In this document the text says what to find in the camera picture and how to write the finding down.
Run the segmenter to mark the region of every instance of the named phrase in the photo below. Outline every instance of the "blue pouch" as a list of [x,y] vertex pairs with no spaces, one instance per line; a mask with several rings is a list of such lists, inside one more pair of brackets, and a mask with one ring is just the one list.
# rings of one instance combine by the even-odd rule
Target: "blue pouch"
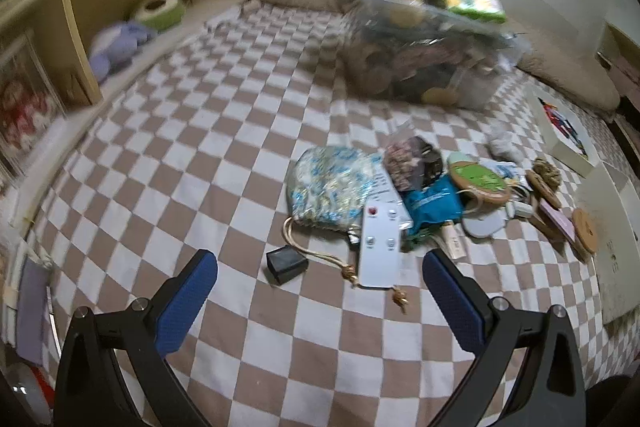
[[417,233],[423,225],[458,219],[463,212],[458,188],[448,174],[441,176],[423,190],[407,192],[402,199],[414,220],[414,227],[409,230],[409,235]]

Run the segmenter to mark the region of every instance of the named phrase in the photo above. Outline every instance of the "purple plush toy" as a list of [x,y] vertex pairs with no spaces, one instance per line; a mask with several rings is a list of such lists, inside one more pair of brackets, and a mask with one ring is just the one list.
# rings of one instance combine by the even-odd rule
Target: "purple plush toy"
[[89,64],[98,84],[108,74],[129,65],[140,44],[155,38],[158,33],[137,22],[118,22],[98,32],[91,42]]

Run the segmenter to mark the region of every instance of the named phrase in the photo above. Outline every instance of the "colorful picture on box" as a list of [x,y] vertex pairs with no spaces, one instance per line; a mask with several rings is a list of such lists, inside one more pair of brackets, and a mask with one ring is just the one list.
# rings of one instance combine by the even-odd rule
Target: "colorful picture on box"
[[571,122],[566,119],[565,116],[558,110],[555,105],[545,102],[542,98],[539,98],[542,107],[545,109],[546,117],[549,119],[551,124],[553,124],[554,129],[556,130],[556,134],[559,137],[564,138],[564,141],[568,141],[571,145],[573,145],[577,152],[587,158],[587,151],[582,145],[582,141],[580,137],[578,137],[578,132],[574,129],[574,126],[571,125]]

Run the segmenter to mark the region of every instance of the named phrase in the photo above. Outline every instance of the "white container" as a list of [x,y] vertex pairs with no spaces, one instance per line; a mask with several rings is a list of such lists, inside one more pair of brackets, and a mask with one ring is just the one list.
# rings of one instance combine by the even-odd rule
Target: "white container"
[[[545,103],[555,105],[562,116],[573,126],[580,142],[582,142],[587,154],[586,157],[580,154],[577,146],[575,146],[571,140],[564,137],[558,128],[547,118],[540,99],[544,100]],[[527,87],[527,102],[529,102],[529,107],[538,123],[540,134],[545,142],[546,152],[573,169],[580,174],[580,176],[587,176],[591,170],[600,163],[600,157],[593,146],[591,138],[589,138],[587,130],[580,123],[578,117],[575,116],[575,113],[558,99],[552,97],[548,92],[533,85]]]
[[605,162],[591,170],[576,196],[598,234],[593,263],[607,324],[640,304],[640,199],[628,176]]

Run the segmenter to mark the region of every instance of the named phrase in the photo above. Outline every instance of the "clear plastic bag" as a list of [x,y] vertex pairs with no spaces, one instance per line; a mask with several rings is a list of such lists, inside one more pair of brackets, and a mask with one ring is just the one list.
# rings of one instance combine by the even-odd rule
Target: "clear plastic bag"
[[478,22],[411,0],[356,0],[343,56],[366,95],[482,109],[526,43]]

